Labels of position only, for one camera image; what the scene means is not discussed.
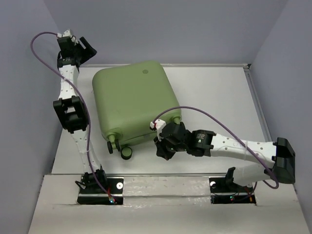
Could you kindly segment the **green hard-shell suitcase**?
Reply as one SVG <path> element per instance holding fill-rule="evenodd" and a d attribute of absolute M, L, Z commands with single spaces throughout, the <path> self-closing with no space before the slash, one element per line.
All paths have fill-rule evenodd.
<path fill-rule="evenodd" d="M 154 60 L 97 71 L 92 88 L 101 134 L 109 153 L 118 150 L 124 160 L 133 145 L 153 140 L 150 123 L 163 111 L 161 120 L 179 123 L 178 99 L 163 66 Z"/>

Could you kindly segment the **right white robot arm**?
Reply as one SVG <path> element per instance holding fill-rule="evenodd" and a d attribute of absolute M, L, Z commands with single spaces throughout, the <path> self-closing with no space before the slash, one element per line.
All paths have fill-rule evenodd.
<path fill-rule="evenodd" d="M 156 131 L 156 155 L 165 160 L 177 152 L 196 157 L 229 157 L 250 162 L 245 167 L 227 170 L 224 185 L 229 191 L 271 179 L 280 184 L 295 184 L 295 151 L 286 138 L 255 142 L 227 137 L 208 130 L 190 132 L 183 123 L 166 123 L 157 119 L 150 123 Z"/>

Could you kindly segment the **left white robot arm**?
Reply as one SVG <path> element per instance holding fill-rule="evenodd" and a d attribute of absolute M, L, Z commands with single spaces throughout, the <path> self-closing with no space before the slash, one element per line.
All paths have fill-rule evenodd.
<path fill-rule="evenodd" d="M 73 138 L 81 158 L 84 173 L 76 184 L 89 193 L 107 193 L 107 176 L 90 140 L 90 115 L 77 88 L 79 67 L 97 52 L 85 39 L 78 42 L 74 36 L 58 35 L 57 42 L 60 47 L 57 74 L 61 76 L 61 87 L 53 107 L 63 129 Z"/>

